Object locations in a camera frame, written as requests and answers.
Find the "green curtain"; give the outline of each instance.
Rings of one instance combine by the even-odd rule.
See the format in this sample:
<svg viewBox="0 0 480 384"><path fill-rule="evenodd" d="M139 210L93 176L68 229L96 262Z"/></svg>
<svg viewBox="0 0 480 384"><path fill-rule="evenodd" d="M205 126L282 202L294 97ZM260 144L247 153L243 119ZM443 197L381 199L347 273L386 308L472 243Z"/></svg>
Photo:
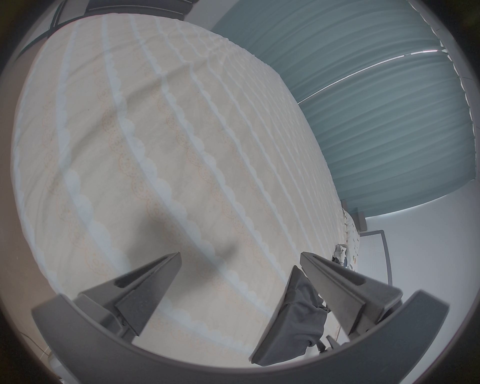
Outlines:
<svg viewBox="0 0 480 384"><path fill-rule="evenodd" d="M465 92L407 1L240 0L213 32L280 74L349 208L394 212L475 178Z"/></svg>

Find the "cable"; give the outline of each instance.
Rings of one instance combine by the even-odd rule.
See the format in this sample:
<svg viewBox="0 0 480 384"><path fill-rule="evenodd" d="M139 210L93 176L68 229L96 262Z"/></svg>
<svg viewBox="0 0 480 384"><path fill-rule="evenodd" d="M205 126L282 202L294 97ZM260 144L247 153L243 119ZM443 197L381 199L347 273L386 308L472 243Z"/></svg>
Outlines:
<svg viewBox="0 0 480 384"><path fill-rule="evenodd" d="M32 339L29 335L26 335L26 334L24 334L23 332L20 332L20 333L21 333L23 336L29 338L30 341L31 341L32 343L34 343L34 344L38 347L39 350L41 350L43 353L46 353L42 348L40 348L40 347L38 346L38 344L37 344L35 341L33 341L33 339Z"/></svg>

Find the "dark gray fabric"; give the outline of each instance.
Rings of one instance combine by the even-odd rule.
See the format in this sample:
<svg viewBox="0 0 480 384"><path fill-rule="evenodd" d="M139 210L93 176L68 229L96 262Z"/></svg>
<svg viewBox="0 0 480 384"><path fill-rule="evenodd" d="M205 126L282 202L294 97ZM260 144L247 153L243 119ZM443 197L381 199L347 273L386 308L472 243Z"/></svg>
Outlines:
<svg viewBox="0 0 480 384"><path fill-rule="evenodd" d="M252 357L261 366L287 361L305 354L324 333L327 311L313 285L296 266L275 322Z"/></svg>

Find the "curtain fold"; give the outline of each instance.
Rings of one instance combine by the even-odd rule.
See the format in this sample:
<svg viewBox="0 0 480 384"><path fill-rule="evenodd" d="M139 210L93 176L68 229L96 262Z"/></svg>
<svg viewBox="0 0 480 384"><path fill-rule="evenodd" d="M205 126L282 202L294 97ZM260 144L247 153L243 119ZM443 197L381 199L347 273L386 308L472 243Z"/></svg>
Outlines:
<svg viewBox="0 0 480 384"><path fill-rule="evenodd" d="M240 0L213 32L280 74L349 208L389 213L475 178L465 91L407 1Z"/></svg>

